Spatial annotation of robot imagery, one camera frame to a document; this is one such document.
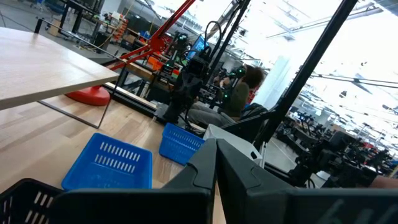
blue basket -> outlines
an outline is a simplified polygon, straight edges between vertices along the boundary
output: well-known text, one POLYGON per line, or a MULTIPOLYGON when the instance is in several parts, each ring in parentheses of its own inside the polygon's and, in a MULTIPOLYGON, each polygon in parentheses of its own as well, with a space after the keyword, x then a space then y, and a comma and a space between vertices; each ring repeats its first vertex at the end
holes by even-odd
POLYGON ((185 165, 205 140, 170 123, 163 130, 159 154, 185 165))
POLYGON ((152 187, 152 153, 95 133, 62 181, 65 190, 152 187))

metal table leg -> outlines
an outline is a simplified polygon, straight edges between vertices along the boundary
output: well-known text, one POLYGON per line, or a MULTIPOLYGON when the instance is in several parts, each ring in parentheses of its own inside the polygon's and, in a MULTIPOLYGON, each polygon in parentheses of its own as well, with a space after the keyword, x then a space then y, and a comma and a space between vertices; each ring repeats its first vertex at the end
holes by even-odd
MULTIPOLYGON (((126 64, 124 65, 124 67, 123 67, 121 73, 123 73, 123 72, 125 71, 125 69, 126 69, 126 64)), ((58 112, 60 112, 60 113, 62 113, 62 114, 64 114, 64 115, 66 115, 66 116, 68 116, 68 117, 70 117, 70 118, 73 118, 73 119, 75 119, 75 120, 77 120, 77 121, 80 121, 80 122, 82 122, 82 123, 84 123, 84 124, 87 124, 87 125, 89 125, 89 126, 91 126, 91 127, 93 127, 93 128, 98 129, 98 128, 100 128, 100 126, 101 126, 101 124, 102 124, 102 122, 103 122, 103 120, 104 120, 105 114, 106 114, 106 112, 107 112, 107 110, 108 110, 108 108, 109 108, 109 104, 111 103, 112 98, 113 98, 113 96, 114 96, 114 94, 115 94, 115 92, 116 92, 116 89, 117 89, 117 87, 118 87, 118 84, 119 84, 119 82, 121 81, 121 77, 122 77, 122 76, 120 75, 120 76, 118 77, 118 80, 116 81, 116 84, 115 84, 115 86, 114 86, 114 88, 113 88, 113 90, 112 90, 112 92, 111 92, 111 94, 110 94, 110 99, 109 99, 109 101, 108 101, 108 104, 106 105, 106 108, 105 108, 105 110, 104 110, 104 113, 102 114, 101 120, 99 121, 99 124, 98 124, 98 125, 93 124, 93 123, 91 123, 91 122, 89 122, 89 121, 86 121, 86 120, 84 120, 84 119, 82 119, 82 118, 79 118, 79 117, 77 117, 77 116, 74 115, 74 114, 71 114, 71 113, 69 113, 69 112, 66 112, 66 111, 64 111, 63 109, 57 108, 56 106, 51 105, 51 104, 49 104, 49 103, 46 103, 46 102, 44 102, 44 101, 42 101, 42 100, 38 101, 38 103, 40 103, 40 104, 42 104, 42 105, 44 105, 44 106, 47 106, 47 107, 49 107, 49 108, 51 108, 51 109, 53 109, 53 110, 56 110, 56 111, 58 111, 58 112)))

person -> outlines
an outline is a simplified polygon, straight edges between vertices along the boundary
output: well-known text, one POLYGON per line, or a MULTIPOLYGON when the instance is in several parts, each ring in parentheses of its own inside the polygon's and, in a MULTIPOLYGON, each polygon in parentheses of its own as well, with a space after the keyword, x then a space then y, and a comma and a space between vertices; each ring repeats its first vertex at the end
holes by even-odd
POLYGON ((369 188, 398 189, 398 179, 379 175, 373 180, 369 188))
POLYGON ((220 72, 213 79, 213 85, 220 86, 220 82, 222 80, 224 80, 224 78, 226 77, 226 73, 227 73, 226 69, 225 68, 221 68, 220 72))
MULTIPOLYGON (((259 86, 264 79, 264 72, 259 67, 245 66, 246 73, 236 84, 229 103, 218 113, 199 103, 194 103, 188 112, 188 120, 195 124, 221 127, 238 121, 249 97, 249 92, 259 86)), ((229 85, 229 78, 220 81, 220 85, 229 85)))

computer monitor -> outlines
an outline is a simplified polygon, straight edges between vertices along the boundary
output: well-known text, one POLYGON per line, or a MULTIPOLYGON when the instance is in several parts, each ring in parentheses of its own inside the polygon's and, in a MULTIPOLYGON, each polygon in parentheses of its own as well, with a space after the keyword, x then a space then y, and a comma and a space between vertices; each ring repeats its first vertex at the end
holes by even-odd
MULTIPOLYGON (((205 38, 202 35, 199 35, 195 43, 193 44, 191 50, 197 50, 201 51, 205 48, 205 38)), ((193 56, 196 54, 196 52, 189 52, 187 56, 187 60, 191 60, 193 56)))

black plastic basket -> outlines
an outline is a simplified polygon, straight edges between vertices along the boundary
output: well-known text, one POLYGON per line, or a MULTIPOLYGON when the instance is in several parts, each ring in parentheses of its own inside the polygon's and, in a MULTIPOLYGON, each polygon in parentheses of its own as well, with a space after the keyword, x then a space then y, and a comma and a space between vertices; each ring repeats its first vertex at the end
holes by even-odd
POLYGON ((48 223, 49 206, 63 190, 34 179, 22 179, 0 194, 0 224, 48 223))

